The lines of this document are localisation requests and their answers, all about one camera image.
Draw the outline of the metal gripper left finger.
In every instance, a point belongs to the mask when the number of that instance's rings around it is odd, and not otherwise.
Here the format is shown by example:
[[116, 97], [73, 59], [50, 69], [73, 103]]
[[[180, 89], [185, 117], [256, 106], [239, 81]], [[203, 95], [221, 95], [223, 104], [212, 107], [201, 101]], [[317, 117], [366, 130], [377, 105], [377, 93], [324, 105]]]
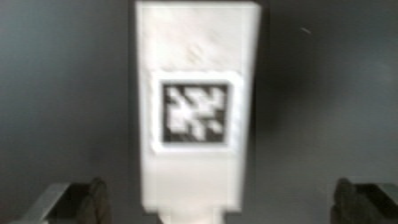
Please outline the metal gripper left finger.
[[105, 181], [52, 184], [16, 224], [112, 224]]

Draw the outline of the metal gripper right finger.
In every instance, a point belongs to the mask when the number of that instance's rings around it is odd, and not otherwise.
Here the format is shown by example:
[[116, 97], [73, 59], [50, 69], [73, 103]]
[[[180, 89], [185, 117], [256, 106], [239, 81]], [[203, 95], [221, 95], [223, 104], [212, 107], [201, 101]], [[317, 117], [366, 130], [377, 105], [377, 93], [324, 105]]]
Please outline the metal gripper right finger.
[[338, 180], [333, 224], [398, 224], [398, 184]]

